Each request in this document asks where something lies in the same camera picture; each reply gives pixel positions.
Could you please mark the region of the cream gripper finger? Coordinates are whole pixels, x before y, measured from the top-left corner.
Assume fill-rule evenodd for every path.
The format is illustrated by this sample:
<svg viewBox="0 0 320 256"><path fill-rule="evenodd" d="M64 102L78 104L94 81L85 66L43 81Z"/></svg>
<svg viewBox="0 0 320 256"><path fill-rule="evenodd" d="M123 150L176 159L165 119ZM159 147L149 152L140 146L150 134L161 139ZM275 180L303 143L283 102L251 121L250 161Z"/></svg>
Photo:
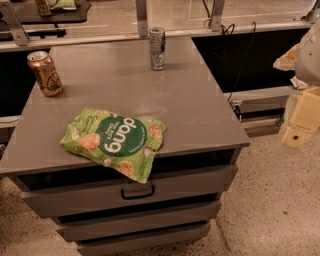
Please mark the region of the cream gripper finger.
<svg viewBox="0 0 320 256"><path fill-rule="evenodd" d="M298 44L291 47L285 54L277 58L273 67L282 71L294 71Z"/></svg>
<svg viewBox="0 0 320 256"><path fill-rule="evenodd" d="M300 148L320 128L320 88L304 90L293 97L291 105L281 144Z"/></svg>

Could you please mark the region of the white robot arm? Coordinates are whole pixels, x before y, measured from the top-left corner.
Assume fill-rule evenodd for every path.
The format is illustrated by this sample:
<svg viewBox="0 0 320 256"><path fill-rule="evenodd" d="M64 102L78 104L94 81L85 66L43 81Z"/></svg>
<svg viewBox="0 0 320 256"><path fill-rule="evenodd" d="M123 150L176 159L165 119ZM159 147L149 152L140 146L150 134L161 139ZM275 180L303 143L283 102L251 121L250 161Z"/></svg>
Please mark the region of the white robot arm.
<svg viewBox="0 0 320 256"><path fill-rule="evenodd" d="M320 127L320 21L273 63L282 71L294 71L295 79L307 88L296 97L281 144L290 148L303 146Z"/></svg>

